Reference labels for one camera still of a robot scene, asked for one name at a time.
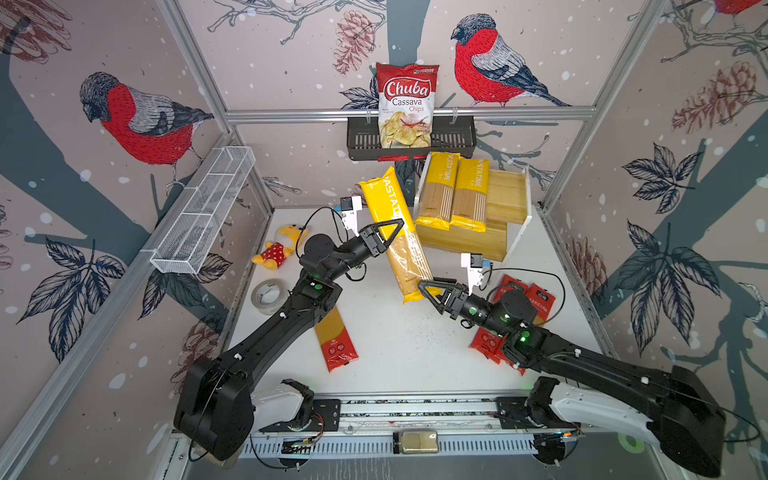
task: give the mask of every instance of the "white tabletop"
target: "white tabletop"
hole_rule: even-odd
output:
[[[277,228],[296,223],[303,225],[313,209],[276,210],[266,238],[273,239]],[[358,225],[371,223],[367,209],[358,213]],[[309,235],[325,233],[338,243],[328,210],[319,212],[310,223]],[[466,269],[459,265],[459,255],[426,248],[433,276],[456,278],[467,282]],[[599,351],[598,343],[576,300],[565,272],[558,260],[539,217],[531,223],[515,248],[513,261],[495,268],[515,266],[556,273],[562,278],[568,294],[560,316],[547,327],[586,349]],[[257,390],[271,388],[283,379],[292,378],[308,385],[315,393],[480,393],[507,389],[530,389],[538,374],[527,371],[521,376],[509,365],[496,365],[468,346],[477,329],[464,329],[458,320],[440,316],[427,300],[402,304],[402,294],[389,261],[382,255],[367,262],[364,281],[337,280],[344,289],[336,306],[346,324],[359,358],[328,372],[313,329],[305,332],[270,367]],[[257,266],[248,287],[247,298],[240,311],[230,345],[250,335],[267,317],[250,302],[253,288],[263,280],[280,278],[292,288],[299,278],[299,261],[291,256],[278,270]],[[358,276],[361,270],[354,270]],[[495,286],[507,273],[526,283],[536,282],[551,291],[560,307],[562,292],[557,279],[540,273],[493,273]]]

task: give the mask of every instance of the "bird illustration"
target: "bird illustration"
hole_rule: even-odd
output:
[[[704,0],[692,0],[691,2],[680,5],[677,7],[677,9],[682,10],[702,1]],[[718,13],[723,13],[730,15],[731,20],[733,21],[733,27],[731,27],[731,29],[728,31],[732,31],[736,30],[737,28],[744,27],[744,25],[739,25],[736,23],[736,15],[740,14],[744,10],[747,10],[749,7],[757,5],[761,2],[761,0],[707,0],[707,2],[713,4],[713,6],[710,7],[710,10],[704,14],[705,17],[709,18],[706,21],[702,19],[704,26],[701,27],[701,30],[709,30],[707,26],[715,18],[715,15]]]
[[[525,64],[525,59],[504,43],[490,15],[468,15],[456,25],[456,81],[475,99],[498,102],[502,107],[512,98],[539,97],[559,107],[568,104],[549,94]]]
[[[145,94],[103,71],[85,79],[80,101],[88,121],[98,118],[133,158],[150,165],[173,165],[174,179],[165,186],[166,192],[174,185],[184,186],[176,180],[176,162],[187,150],[197,155],[192,148],[194,132],[214,117],[164,95]]]

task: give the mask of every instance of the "yellow stuffed toy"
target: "yellow stuffed toy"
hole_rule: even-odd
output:
[[[251,261],[256,265],[264,265],[270,270],[277,270],[291,253],[296,251],[301,230],[296,225],[286,225],[277,229],[274,242],[266,242],[266,250],[256,255]]]

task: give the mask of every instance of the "white wire mesh basket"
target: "white wire mesh basket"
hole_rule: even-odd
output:
[[[224,147],[155,250],[162,273],[200,272],[205,257],[243,188],[255,158],[250,147]]]

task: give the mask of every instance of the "black basket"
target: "black basket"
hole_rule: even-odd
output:
[[[475,118],[460,116],[452,123],[453,117],[433,117],[432,146],[422,148],[382,148],[379,142],[379,119],[371,117],[350,117],[346,122],[346,147],[349,159],[355,161],[378,160],[380,157],[426,156],[431,151],[445,151],[472,158],[478,143]]]

